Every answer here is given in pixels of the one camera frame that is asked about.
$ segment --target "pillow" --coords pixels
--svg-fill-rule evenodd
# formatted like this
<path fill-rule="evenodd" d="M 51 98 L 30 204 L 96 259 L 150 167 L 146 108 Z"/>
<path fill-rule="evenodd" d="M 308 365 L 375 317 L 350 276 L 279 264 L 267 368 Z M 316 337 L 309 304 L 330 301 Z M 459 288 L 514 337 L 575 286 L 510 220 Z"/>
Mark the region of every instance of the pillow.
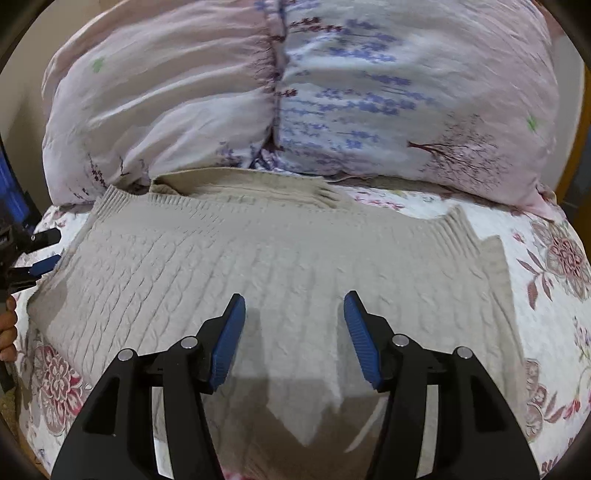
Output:
<path fill-rule="evenodd" d="M 43 83 L 56 205 L 161 174 L 247 167 L 274 117 L 274 56 L 254 0 L 127 0 L 79 31 Z"/>
<path fill-rule="evenodd" d="M 279 167 L 426 180 L 554 219 L 558 88 L 530 0 L 290 0 Z"/>

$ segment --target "bare tree print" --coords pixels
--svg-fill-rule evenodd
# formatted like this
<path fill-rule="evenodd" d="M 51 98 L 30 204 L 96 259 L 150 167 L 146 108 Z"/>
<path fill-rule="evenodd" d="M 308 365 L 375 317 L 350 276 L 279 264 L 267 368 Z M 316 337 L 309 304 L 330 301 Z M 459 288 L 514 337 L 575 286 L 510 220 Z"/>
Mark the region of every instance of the bare tree print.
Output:
<path fill-rule="evenodd" d="M 446 130 L 433 143 L 409 141 L 408 148 L 418 148 L 431 154 L 431 160 L 421 169 L 427 180 L 453 184 L 462 190 L 482 192 L 499 185 L 510 166 L 492 135 L 479 132 L 483 124 L 479 115 L 446 122 Z"/>

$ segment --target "beige sweater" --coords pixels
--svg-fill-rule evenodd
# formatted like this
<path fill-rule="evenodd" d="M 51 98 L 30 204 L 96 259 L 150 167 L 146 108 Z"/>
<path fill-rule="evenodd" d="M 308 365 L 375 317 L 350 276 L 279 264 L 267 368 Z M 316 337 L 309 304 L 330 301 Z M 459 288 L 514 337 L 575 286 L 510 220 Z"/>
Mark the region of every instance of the beige sweater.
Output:
<path fill-rule="evenodd" d="M 425 348 L 471 347 L 521 418 L 524 369 L 502 244 L 480 241 L 461 209 L 413 219 L 321 180 L 224 168 L 160 183 L 141 197 L 110 187 L 29 305 L 89 382 L 122 348 L 166 349 L 241 293 L 235 364 L 206 399 L 222 466 L 257 479 L 358 480 L 385 402 L 364 381 L 342 318 L 354 289 Z M 422 472 L 433 456 L 429 412 Z"/>

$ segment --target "finger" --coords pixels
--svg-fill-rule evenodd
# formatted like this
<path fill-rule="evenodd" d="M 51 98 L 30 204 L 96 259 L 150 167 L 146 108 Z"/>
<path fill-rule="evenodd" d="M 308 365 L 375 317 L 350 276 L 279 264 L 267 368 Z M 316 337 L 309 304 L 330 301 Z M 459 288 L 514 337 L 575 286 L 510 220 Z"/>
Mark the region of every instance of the finger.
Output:
<path fill-rule="evenodd" d="M 5 348 L 0 352 L 0 361 L 2 362 L 16 362 L 17 361 L 17 347 L 14 345 Z"/>
<path fill-rule="evenodd" d="M 0 332 L 8 330 L 17 324 L 17 314 L 14 312 L 7 311 L 6 313 L 0 314 Z"/>
<path fill-rule="evenodd" d="M 8 348 L 17 339 L 17 328 L 11 327 L 8 330 L 4 330 L 0 333 L 0 350 Z"/>
<path fill-rule="evenodd" d="M 11 312 L 14 312 L 17 309 L 17 301 L 12 295 L 6 299 L 6 308 Z"/>

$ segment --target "mattress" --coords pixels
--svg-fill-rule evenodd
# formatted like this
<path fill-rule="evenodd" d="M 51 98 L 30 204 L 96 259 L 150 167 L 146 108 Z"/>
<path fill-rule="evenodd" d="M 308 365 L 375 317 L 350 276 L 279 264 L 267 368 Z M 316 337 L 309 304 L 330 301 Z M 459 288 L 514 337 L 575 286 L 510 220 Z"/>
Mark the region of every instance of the mattress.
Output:
<path fill-rule="evenodd" d="M 480 238 L 500 236 L 526 357 L 525 435 L 540 474 L 547 473 L 579 432 L 591 401 L 591 316 L 586 314 L 591 310 L 591 270 L 579 238 L 566 221 L 547 222 L 444 187 L 388 182 L 376 188 L 375 182 L 356 179 L 337 188 L 366 205 L 416 218 L 434 218 L 459 205 Z M 57 226 L 62 231 L 61 242 L 22 257 L 20 263 L 60 253 L 84 224 L 88 207 L 84 209 L 49 208 L 38 229 Z M 29 324 L 26 305 L 33 292 L 29 289 L 17 298 L 20 427 L 39 460 L 51 471 L 92 386 Z M 167 451 L 159 441 L 157 457 L 162 473 L 170 474 Z M 227 477 L 240 478 L 235 472 Z"/>

